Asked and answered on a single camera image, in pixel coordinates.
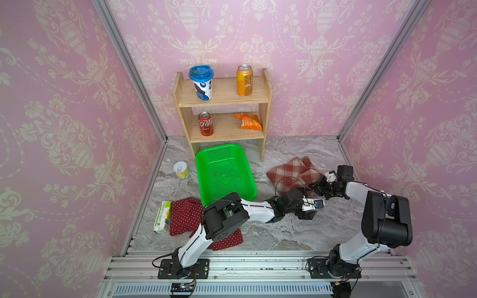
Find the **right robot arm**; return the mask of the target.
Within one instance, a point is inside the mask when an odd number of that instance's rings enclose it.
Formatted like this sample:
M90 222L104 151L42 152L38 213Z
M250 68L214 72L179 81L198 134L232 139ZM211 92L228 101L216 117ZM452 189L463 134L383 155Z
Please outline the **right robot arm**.
M409 200L355 181L352 166L340 165L309 187L325 199L343 197L364 205L360 232L348 242L337 244L329 253L327 270L331 276L349 276L365 258L411 244Z

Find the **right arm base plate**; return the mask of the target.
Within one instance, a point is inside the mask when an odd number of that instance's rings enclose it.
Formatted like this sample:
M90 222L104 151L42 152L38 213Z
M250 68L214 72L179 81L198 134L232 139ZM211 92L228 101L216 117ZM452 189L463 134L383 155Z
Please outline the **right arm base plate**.
M312 279L360 279L361 269L357 264L338 260L330 262L327 258L310 258L305 269Z

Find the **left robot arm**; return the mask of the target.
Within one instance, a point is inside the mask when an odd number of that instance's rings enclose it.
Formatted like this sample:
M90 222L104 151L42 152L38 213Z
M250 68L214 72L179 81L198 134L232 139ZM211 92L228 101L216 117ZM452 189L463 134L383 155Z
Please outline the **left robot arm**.
M248 221L272 224L287 214L294 214L299 220L311 220L323 207L321 200L306 198L299 188L263 202L246 201L233 192L205 208L191 239L172 253L173 272L184 273L212 243L226 239Z

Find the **red plaid skirt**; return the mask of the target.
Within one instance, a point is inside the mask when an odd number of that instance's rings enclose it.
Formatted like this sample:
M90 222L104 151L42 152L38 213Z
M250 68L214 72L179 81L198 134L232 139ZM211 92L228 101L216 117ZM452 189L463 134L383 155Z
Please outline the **red plaid skirt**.
M295 157L284 165L277 166L267 173L280 196L293 188L301 188L318 182L324 175L318 171L308 156Z

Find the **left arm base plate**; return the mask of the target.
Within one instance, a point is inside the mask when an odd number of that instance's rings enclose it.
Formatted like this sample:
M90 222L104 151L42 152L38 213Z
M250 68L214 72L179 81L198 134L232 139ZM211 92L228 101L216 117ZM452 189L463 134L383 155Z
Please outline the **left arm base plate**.
M159 265L158 279L207 279L209 259L199 259L190 267L182 267L178 261L162 260Z

